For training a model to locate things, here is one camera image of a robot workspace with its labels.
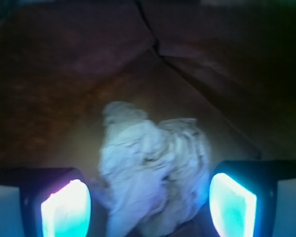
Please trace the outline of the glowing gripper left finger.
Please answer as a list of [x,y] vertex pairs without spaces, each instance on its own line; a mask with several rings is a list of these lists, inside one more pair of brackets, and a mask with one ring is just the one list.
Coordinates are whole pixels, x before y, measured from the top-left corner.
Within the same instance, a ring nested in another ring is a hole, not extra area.
[[91,211],[76,168],[0,169],[0,237],[85,237]]

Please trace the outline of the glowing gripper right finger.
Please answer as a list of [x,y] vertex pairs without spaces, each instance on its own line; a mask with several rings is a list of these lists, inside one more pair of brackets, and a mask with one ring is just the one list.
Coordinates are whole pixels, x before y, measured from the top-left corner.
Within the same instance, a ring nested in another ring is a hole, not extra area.
[[209,206],[221,237],[296,237],[296,160],[221,162]]

